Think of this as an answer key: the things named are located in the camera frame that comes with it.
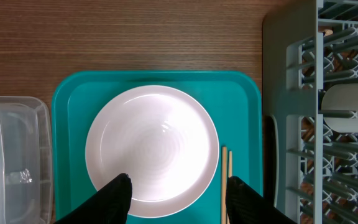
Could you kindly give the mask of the wooden chopstick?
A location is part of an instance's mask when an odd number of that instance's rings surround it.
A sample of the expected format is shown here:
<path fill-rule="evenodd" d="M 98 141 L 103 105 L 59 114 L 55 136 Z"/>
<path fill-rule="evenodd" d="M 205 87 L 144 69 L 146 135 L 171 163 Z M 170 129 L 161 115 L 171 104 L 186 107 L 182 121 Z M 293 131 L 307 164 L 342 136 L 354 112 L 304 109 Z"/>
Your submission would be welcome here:
<path fill-rule="evenodd" d="M 228 178 L 232 177 L 232 173 L 233 173 L 232 164 L 233 164 L 232 151 L 228 151 L 228 167 L 227 167 L 227 177 Z M 228 215 L 226 216 L 226 222 L 227 222 L 227 224 L 230 224 Z"/>
<path fill-rule="evenodd" d="M 221 162 L 221 224 L 227 223 L 226 182 L 227 182 L 227 147 L 223 146 L 222 162 Z"/>

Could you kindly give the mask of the pink plate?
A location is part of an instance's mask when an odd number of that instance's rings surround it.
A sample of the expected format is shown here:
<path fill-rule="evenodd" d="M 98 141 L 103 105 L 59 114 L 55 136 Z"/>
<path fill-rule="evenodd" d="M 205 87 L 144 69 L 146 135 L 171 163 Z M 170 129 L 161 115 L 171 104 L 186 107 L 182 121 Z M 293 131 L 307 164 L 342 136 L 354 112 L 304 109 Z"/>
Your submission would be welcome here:
<path fill-rule="evenodd" d="M 115 96 L 96 115 L 85 146 L 95 189 L 127 174 L 129 214 L 141 218 L 167 217 L 197 201 L 214 178 L 219 154 L 208 112 L 187 93 L 162 85 Z"/>

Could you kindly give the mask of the cream plastic cup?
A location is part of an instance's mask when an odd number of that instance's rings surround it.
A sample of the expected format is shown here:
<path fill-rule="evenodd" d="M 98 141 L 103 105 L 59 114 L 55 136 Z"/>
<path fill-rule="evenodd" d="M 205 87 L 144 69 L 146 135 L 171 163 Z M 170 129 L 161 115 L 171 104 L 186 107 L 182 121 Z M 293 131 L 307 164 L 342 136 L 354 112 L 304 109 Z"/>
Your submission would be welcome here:
<path fill-rule="evenodd" d="M 338 84 L 331 87 L 324 95 L 323 110 L 354 111 L 355 118 L 325 117 L 326 124 L 339 133 L 358 133 L 358 83 Z"/>

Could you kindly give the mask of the grey dishwasher rack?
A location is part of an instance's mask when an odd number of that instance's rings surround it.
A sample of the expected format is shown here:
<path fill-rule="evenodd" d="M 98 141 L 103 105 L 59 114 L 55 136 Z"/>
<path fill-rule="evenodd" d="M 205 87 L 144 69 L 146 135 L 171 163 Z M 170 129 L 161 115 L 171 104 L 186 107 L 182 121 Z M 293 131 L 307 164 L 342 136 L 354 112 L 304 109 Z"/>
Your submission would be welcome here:
<path fill-rule="evenodd" d="M 294 222 L 358 223 L 358 133 L 323 110 L 334 85 L 358 83 L 358 1 L 292 1 L 263 21 L 262 110 L 276 151 L 274 205 Z"/>

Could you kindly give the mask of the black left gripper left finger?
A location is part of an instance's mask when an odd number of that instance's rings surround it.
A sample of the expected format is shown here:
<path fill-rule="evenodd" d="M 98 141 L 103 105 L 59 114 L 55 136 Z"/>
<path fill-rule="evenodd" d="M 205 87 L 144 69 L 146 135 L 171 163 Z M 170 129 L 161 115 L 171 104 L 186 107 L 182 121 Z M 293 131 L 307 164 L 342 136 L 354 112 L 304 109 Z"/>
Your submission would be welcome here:
<path fill-rule="evenodd" d="M 130 177 L 121 173 L 56 224 L 126 224 L 132 200 Z"/>

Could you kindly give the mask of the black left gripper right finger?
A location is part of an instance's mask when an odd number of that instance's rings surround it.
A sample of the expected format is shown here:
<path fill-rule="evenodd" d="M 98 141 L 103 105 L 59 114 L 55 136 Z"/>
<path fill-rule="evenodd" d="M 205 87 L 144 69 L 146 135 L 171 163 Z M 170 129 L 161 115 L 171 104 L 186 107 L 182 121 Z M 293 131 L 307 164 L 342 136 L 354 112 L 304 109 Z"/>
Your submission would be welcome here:
<path fill-rule="evenodd" d="M 296 224 L 236 176 L 227 179 L 226 208 L 230 224 Z"/>

